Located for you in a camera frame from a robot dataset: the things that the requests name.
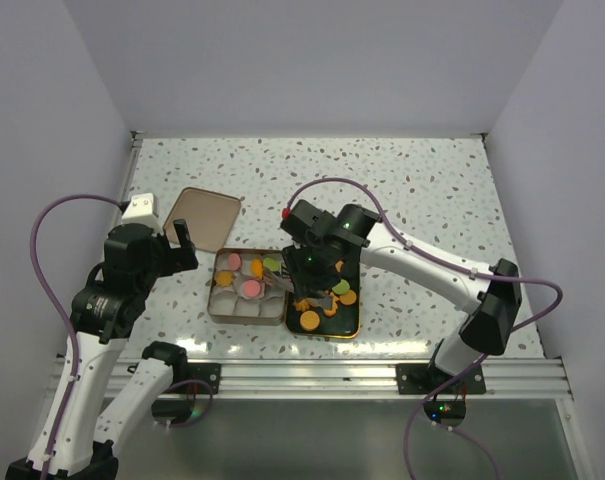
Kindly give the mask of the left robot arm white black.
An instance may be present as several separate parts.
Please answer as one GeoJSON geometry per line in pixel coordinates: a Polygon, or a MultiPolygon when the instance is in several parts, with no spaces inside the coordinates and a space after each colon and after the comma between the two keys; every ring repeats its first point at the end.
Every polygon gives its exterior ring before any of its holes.
{"type": "Polygon", "coordinates": [[[118,451],[164,391],[190,379],[187,354],[175,344],[147,346],[133,378],[101,407],[117,360],[156,281],[198,266],[187,223],[173,223],[179,245],[148,226],[112,229],[104,260],[72,301],[67,353],[44,427],[28,455],[11,463],[9,479],[113,479],[118,451]]]}

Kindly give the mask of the pink round cookie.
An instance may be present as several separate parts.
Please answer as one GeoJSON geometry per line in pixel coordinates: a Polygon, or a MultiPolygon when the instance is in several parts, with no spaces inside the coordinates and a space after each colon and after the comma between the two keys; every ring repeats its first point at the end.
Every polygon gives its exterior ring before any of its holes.
{"type": "Polygon", "coordinates": [[[248,300],[260,299],[264,295],[264,284],[256,279],[249,279],[242,283],[241,295],[248,300]]]}
{"type": "Polygon", "coordinates": [[[237,253],[231,253],[228,256],[228,267],[232,271],[239,271],[242,267],[242,258],[237,253]]]}

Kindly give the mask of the metal tongs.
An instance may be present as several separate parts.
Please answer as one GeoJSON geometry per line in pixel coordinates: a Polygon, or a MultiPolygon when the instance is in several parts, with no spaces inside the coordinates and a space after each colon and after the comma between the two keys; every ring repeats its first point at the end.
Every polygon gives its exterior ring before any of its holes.
{"type": "Polygon", "coordinates": [[[312,308],[322,309],[323,300],[330,295],[326,291],[296,287],[289,277],[267,269],[263,272],[263,280],[271,287],[277,287],[292,294],[293,302],[306,299],[311,306],[309,310],[312,308]]]}

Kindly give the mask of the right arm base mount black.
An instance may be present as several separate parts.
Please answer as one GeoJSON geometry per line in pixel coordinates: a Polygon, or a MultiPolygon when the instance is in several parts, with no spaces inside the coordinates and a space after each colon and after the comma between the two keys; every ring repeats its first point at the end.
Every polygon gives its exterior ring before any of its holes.
{"type": "Polygon", "coordinates": [[[465,420],[469,395],[487,393],[481,366],[456,377],[437,371],[431,364],[399,363],[395,379],[400,395],[421,395],[424,416],[447,427],[457,427],[465,420]]]}

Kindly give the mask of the orange leaf cookie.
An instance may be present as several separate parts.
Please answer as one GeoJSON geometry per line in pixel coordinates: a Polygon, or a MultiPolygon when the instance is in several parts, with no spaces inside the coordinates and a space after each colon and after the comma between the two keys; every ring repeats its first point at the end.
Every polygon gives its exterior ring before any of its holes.
{"type": "Polygon", "coordinates": [[[235,275],[232,271],[221,270],[216,272],[214,280],[216,285],[226,288],[233,284],[235,275]]]}

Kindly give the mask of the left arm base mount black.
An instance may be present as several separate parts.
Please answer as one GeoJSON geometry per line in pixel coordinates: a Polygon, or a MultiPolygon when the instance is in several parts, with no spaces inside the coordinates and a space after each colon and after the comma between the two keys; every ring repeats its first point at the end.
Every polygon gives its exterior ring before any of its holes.
{"type": "Polygon", "coordinates": [[[185,377],[165,389],[152,403],[154,421],[166,429],[194,426],[211,411],[219,393],[220,363],[189,363],[185,377]]]}

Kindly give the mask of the green round cookie top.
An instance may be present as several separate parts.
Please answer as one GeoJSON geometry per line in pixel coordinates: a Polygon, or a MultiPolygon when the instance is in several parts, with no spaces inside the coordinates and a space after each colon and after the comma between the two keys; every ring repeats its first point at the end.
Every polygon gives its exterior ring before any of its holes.
{"type": "Polygon", "coordinates": [[[281,263],[279,260],[276,260],[275,258],[265,257],[262,261],[262,264],[263,264],[264,269],[267,269],[271,272],[280,271],[281,263]]]}

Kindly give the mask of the orange fish cookie top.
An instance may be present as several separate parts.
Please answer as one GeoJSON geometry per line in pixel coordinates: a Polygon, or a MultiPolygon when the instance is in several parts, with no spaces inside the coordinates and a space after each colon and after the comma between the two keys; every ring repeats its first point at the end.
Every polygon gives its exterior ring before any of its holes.
{"type": "Polygon", "coordinates": [[[264,272],[262,260],[259,258],[252,259],[250,263],[250,271],[255,278],[261,280],[264,272]]]}

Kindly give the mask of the pink round cookie top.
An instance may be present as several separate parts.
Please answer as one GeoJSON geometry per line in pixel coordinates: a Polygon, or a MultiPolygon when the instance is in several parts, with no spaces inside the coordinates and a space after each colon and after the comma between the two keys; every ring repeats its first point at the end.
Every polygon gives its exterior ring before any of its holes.
{"type": "Polygon", "coordinates": [[[242,267],[242,258],[237,253],[231,253],[228,256],[228,267],[232,271],[239,271],[242,267]]]}

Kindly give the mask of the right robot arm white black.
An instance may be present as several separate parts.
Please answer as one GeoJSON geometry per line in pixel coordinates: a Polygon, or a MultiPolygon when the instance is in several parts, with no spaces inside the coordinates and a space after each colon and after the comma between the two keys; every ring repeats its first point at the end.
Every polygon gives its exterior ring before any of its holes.
{"type": "Polygon", "coordinates": [[[325,306],[330,290],[348,270],[369,266],[415,282],[465,313],[465,321],[436,346],[415,381],[450,392],[480,355],[504,353],[522,303],[513,262],[501,259],[490,265],[447,254],[355,204],[332,215],[300,200],[284,211],[280,227],[293,240],[282,254],[297,300],[325,306]]]}

